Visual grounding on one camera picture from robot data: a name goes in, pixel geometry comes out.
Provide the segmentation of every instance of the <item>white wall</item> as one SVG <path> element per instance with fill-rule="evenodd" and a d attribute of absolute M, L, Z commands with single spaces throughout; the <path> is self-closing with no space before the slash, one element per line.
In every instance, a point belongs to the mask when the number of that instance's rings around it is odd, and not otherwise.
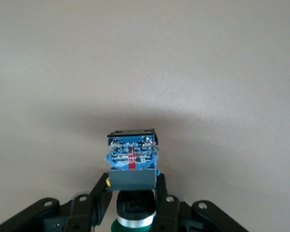
<path fill-rule="evenodd" d="M 290 231 L 290 1 L 0 0 L 0 223 L 91 189 L 137 128 L 169 190 Z"/>

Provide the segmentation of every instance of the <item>transparent plastic housing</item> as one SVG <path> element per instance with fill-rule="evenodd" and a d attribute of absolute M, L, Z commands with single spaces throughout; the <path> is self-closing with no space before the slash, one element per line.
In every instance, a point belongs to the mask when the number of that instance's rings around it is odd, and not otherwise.
<path fill-rule="evenodd" d="M 112 171 L 156 169 L 159 150 L 153 135 L 108 138 L 106 161 Z"/>

